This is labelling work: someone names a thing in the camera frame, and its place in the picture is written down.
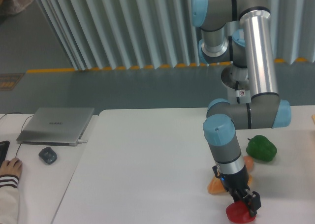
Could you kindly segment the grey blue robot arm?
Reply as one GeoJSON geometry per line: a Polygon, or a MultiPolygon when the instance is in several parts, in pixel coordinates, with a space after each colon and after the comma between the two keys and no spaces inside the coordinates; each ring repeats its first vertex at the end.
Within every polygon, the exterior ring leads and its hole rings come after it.
{"type": "Polygon", "coordinates": [[[191,0],[192,24],[202,32],[200,60],[206,64],[232,62],[227,86],[236,103],[213,100],[203,123],[215,161],[213,171],[251,219],[261,207],[260,196],[248,185],[236,130],[282,128],[291,122],[290,104],[278,94],[270,17],[265,0],[191,0]]]}

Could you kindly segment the person's hand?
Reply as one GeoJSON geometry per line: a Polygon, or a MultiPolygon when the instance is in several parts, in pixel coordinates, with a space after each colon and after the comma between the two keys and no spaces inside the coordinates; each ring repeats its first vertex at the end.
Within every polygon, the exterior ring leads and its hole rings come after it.
{"type": "Polygon", "coordinates": [[[2,176],[15,176],[21,177],[23,170],[23,162],[19,158],[13,158],[12,160],[5,160],[0,167],[0,175],[2,176]]]}

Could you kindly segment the white striped sleeve forearm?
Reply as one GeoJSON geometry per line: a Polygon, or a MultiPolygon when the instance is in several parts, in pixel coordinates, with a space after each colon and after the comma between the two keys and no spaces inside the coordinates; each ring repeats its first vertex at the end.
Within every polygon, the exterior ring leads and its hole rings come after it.
{"type": "Polygon", "coordinates": [[[0,223],[17,224],[19,215],[19,178],[15,175],[0,176],[0,223]]]}

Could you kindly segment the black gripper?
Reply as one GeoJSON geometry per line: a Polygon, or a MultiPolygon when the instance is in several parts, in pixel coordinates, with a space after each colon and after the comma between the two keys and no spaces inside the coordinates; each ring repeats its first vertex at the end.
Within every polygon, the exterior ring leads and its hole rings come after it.
{"type": "Polygon", "coordinates": [[[219,178],[223,187],[232,196],[234,202],[242,201],[248,209],[249,215],[255,217],[261,207],[260,194],[250,191],[248,181],[249,174],[244,165],[243,168],[234,174],[220,173],[217,166],[212,167],[216,178],[219,178]]]}

